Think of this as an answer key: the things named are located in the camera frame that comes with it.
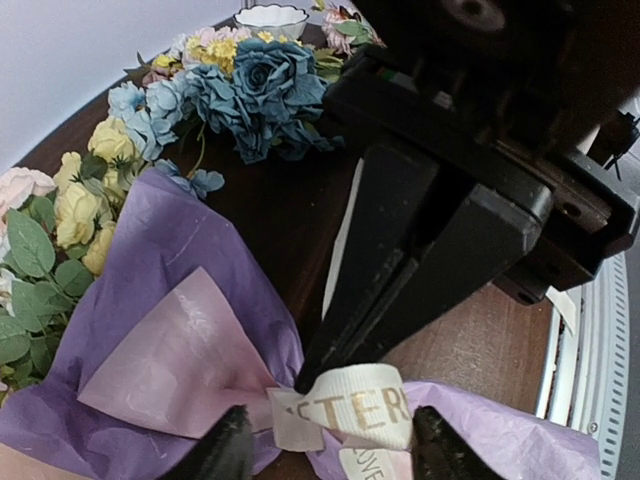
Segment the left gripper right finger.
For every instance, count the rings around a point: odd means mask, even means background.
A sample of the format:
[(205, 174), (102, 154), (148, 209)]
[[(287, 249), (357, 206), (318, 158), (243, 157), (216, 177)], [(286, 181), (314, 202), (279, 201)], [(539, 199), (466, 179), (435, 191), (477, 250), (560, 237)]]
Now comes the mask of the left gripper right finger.
[(411, 462), (414, 479), (500, 479), (432, 406), (414, 411)]

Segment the small yellow flower spray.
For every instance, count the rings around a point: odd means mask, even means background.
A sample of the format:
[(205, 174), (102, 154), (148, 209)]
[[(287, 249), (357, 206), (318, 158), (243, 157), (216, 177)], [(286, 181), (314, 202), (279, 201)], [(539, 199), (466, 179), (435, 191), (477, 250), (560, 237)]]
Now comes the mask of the small yellow flower spray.
[[(159, 54), (150, 62), (148, 70), (153, 75), (170, 78), (188, 66), (205, 64), (218, 66), (225, 74), (230, 74), (239, 45), (249, 40), (262, 43), (292, 41), (267, 31), (252, 33), (244, 27), (205, 27), (191, 35), (176, 37), (167, 53)], [(299, 40), (292, 42), (301, 45)]]

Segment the yellow rose stem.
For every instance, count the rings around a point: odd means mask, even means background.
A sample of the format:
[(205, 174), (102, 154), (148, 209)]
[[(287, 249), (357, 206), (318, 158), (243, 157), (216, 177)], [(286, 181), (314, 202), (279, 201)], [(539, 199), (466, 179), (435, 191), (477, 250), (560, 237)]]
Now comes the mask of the yellow rose stem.
[(54, 175), (56, 245), (102, 274), (116, 222), (136, 177), (146, 168), (123, 120), (107, 117), (95, 127), (87, 151), (66, 152)]

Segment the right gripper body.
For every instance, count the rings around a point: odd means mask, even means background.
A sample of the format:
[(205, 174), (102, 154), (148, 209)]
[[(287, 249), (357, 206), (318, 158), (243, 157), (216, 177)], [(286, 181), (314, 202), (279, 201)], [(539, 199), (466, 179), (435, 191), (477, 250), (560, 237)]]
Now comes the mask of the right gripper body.
[(361, 1), (385, 46), (362, 48), (327, 111), (364, 155), (377, 144), (438, 165), (420, 209), (434, 231), (481, 185), (539, 219), (520, 262), (569, 289), (636, 236), (639, 197), (578, 146), (639, 87), (635, 1)]

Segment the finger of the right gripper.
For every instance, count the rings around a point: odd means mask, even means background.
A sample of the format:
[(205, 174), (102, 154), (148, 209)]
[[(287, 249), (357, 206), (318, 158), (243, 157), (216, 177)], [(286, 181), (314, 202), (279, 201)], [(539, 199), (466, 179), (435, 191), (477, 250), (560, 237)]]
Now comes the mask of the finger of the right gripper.
[(409, 258), (412, 223), (438, 173), (417, 150), (377, 144), (364, 155), (332, 300), (307, 350), (295, 388), (351, 362), (354, 339)]
[(541, 234), (538, 218), (481, 185), (448, 213), (420, 209), (408, 238), (409, 258), (354, 339), (351, 362), (373, 363), (396, 345), (494, 282), (523, 305), (542, 300), (547, 284), (520, 262)]

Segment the small blue flower sprig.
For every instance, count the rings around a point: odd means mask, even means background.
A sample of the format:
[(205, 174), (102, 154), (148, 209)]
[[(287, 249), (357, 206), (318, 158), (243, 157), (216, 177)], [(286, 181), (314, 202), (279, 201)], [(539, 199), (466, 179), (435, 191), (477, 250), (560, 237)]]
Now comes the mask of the small blue flower sprig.
[(157, 160), (154, 168), (165, 174), (182, 190), (200, 200), (205, 200), (210, 193), (219, 191), (225, 185), (224, 176), (217, 171), (197, 169), (193, 174), (183, 176), (174, 162), (165, 159)]

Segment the beige ribbon strip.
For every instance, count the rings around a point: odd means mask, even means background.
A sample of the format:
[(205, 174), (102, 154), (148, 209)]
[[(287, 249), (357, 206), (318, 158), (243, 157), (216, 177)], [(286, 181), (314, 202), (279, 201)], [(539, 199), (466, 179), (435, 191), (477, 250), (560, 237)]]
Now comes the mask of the beige ribbon strip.
[(403, 382), (387, 364), (323, 373), (306, 395), (268, 392), (278, 448), (337, 458), (344, 479), (414, 479), (414, 411), (434, 407), (500, 479), (596, 479), (584, 434), (438, 382)]

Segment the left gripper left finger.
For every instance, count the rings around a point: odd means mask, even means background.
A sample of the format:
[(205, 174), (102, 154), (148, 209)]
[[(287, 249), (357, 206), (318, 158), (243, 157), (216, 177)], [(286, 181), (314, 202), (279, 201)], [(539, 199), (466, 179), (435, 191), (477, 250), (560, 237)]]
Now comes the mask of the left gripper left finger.
[(234, 405), (169, 471), (169, 478), (250, 479), (253, 457), (253, 433), (247, 409), (244, 405)]

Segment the purple pink wrapping paper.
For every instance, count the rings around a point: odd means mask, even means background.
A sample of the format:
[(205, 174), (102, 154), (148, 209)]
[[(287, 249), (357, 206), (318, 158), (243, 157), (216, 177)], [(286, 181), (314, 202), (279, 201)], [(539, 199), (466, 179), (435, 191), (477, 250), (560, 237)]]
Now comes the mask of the purple pink wrapping paper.
[[(287, 451), (268, 392), (294, 391), (303, 359), (294, 320), (233, 225), (147, 171), (49, 374), (1, 411), (1, 475), (157, 479), (234, 405), (247, 409), (258, 473)], [(318, 477), (344, 479), (336, 457), (304, 454)]]

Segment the pink rose stem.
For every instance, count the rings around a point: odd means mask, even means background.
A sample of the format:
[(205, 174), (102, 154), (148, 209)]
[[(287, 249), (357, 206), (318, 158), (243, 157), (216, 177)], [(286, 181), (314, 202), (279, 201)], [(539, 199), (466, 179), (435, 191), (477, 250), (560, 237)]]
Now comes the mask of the pink rose stem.
[(14, 167), (1, 176), (1, 393), (48, 374), (72, 311), (93, 282), (56, 245), (54, 178)]
[(328, 47), (338, 55), (351, 57), (359, 47), (368, 44), (385, 46), (374, 28), (352, 4), (337, 5), (319, 0), (312, 3), (311, 10), (322, 15), (321, 30)]

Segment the white fluted dish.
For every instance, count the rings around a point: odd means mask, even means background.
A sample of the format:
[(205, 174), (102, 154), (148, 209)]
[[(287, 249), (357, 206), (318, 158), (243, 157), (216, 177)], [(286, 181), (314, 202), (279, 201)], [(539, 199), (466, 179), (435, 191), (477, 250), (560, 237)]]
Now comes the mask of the white fluted dish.
[(276, 38), (284, 36), (298, 40), (309, 17), (303, 9), (271, 4), (244, 8), (233, 16), (233, 20), (237, 26), (247, 28), (254, 34), (268, 32)]

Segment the blue hydrangea flower stem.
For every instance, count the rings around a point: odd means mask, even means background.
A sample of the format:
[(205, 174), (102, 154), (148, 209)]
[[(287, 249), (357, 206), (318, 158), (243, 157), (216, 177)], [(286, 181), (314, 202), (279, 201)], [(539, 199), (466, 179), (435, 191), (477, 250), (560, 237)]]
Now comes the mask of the blue hydrangea flower stem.
[(317, 127), (330, 82), (319, 73), (313, 48), (292, 41), (241, 43), (230, 74), (200, 64), (162, 78), (149, 63), (142, 84), (128, 81), (110, 90), (109, 115), (124, 121), (147, 161), (158, 160), (197, 126), (230, 134), (246, 164), (271, 152), (298, 161), (310, 149), (333, 151), (343, 138)]

